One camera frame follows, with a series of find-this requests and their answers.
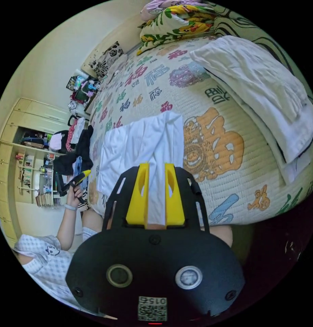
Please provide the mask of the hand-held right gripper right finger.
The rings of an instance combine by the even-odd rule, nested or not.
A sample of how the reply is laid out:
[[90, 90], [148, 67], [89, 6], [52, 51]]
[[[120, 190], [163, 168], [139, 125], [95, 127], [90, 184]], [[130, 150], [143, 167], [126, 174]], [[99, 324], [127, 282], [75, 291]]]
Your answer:
[[182, 227], [185, 224], [175, 166], [171, 163], [165, 163], [165, 223], [167, 227]]

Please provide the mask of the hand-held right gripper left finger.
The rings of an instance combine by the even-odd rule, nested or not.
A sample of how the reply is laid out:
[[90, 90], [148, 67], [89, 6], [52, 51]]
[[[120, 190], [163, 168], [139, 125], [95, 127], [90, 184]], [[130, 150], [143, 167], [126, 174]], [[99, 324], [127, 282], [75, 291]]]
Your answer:
[[148, 162], [139, 165], [132, 196], [130, 199], [126, 222], [129, 225], [147, 226], [148, 223], [148, 191], [149, 191]]

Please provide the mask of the person's left hand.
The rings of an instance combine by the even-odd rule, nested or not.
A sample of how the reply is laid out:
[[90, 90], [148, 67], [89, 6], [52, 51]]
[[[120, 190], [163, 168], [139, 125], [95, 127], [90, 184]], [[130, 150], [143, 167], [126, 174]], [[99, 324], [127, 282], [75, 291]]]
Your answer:
[[78, 205], [81, 203], [79, 198], [81, 198], [82, 195], [83, 193], [80, 186], [70, 185], [67, 194], [66, 205], [77, 209]]

